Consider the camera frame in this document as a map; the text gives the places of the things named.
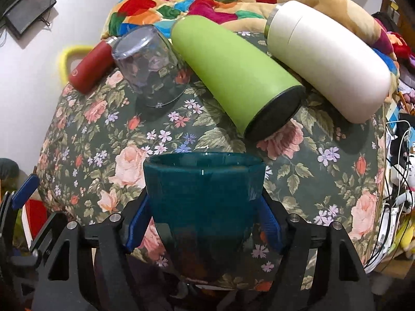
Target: black metal frame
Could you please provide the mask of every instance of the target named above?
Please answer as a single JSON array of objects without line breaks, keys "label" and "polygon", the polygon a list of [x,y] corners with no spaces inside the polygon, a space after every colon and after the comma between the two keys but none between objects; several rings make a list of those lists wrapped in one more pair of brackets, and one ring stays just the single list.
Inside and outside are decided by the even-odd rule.
[{"label": "black metal frame", "polygon": [[[0,206],[0,275],[13,287],[20,302],[33,297],[32,311],[103,310],[91,254],[91,248],[99,248],[109,294],[105,309],[145,310],[136,294],[126,255],[131,252],[137,212],[147,204],[146,198],[143,190],[122,213],[85,227],[74,221],[66,224],[63,213],[53,213],[34,240],[32,256],[18,258],[5,256],[11,251],[10,232],[17,215],[12,210],[12,197],[7,195]],[[284,246],[280,267],[261,310],[374,310],[369,280],[341,223],[332,222],[328,227],[310,224],[297,214],[288,214],[266,190],[263,198],[281,228]],[[144,236],[138,234],[133,246],[138,246]],[[313,248],[317,248],[313,285],[308,298],[303,299],[300,290],[308,253]],[[24,295],[22,282],[35,288],[34,294]]]}]

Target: blue fabric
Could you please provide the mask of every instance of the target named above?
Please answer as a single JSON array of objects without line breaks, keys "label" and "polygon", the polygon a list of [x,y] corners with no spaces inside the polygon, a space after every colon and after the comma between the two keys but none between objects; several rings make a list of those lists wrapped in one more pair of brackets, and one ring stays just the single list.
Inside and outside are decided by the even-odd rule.
[{"label": "blue fabric", "polygon": [[398,74],[398,69],[396,68],[395,64],[393,63],[393,60],[389,56],[385,55],[384,53],[381,53],[377,49],[373,49],[373,51],[376,54],[378,54],[378,56],[383,60],[383,62],[386,63],[386,65],[388,66],[390,72],[392,72],[394,75]]},{"label": "blue fabric", "polygon": [[173,8],[178,9],[184,13],[189,11],[189,6],[194,2],[194,0],[185,0],[182,2],[176,3]]},{"label": "blue fabric", "polygon": [[138,27],[138,25],[136,25],[136,24],[121,23],[118,33],[119,33],[120,36],[122,36],[122,35],[128,33],[130,30],[132,30],[134,28],[137,28],[137,27]]},{"label": "blue fabric", "polygon": [[155,27],[166,37],[170,38],[170,30],[176,20],[155,22]]}]

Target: silver bottle rim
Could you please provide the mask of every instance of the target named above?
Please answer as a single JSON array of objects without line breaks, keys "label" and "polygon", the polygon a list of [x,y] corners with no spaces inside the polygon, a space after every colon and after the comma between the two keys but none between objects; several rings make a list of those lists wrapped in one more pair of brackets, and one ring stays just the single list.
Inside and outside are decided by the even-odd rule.
[{"label": "silver bottle rim", "polygon": [[277,14],[277,12],[280,10],[280,8],[284,5],[284,3],[279,3],[275,5],[275,8],[269,13],[268,19],[266,20],[266,25],[264,29],[264,37],[265,37],[265,43],[268,44],[268,32],[269,27],[271,26],[272,20],[274,19],[274,16]]}]

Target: metal bolt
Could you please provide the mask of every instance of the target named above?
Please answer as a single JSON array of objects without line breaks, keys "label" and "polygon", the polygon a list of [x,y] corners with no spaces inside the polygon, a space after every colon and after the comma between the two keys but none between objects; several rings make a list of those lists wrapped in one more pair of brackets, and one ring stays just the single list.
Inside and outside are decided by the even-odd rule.
[{"label": "metal bolt", "polygon": [[109,220],[111,222],[118,222],[121,219],[121,215],[119,215],[118,213],[113,214],[109,217]]},{"label": "metal bolt", "polygon": [[291,222],[299,222],[300,216],[298,214],[290,214],[290,221]]},{"label": "metal bolt", "polygon": [[72,230],[72,229],[75,229],[77,225],[78,225],[78,224],[76,223],[76,221],[71,221],[71,222],[69,222],[69,223],[66,225],[66,227],[67,227],[68,229]]},{"label": "metal bolt", "polygon": [[339,222],[339,221],[334,221],[331,224],[333,226],[334,229],[340,230],[343,228],[343,225]]}]

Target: blue gripper pad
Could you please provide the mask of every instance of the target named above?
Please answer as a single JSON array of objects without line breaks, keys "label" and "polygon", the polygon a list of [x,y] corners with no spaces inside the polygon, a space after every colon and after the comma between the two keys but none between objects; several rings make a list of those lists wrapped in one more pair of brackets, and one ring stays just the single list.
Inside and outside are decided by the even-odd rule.
[{"label": "blue gripper pad", "polygon": [[23,208],[24,204],[29,200],[39,184],[39,177],[36,174],[30,174],[24,184],[19,188],[15,195],[13,195],[13,210]]},{"label": "blue gripper pad", "polygon": [[275,219],[274,214],[269,208],[263,196],[258,201],[259,222],[262,230],[265,232],[268,245],[277,252],[281,252],[284,248],[282,241],[281,226]]},{"label": "blue gripper pad", "polygon": [[125,247],[128,249],[128,251],[133,252],[135,248],[140,246],[150,220],[151,210],[149,204],[149,196],[146,195],[128,229],[128,241],[125,244]]}]

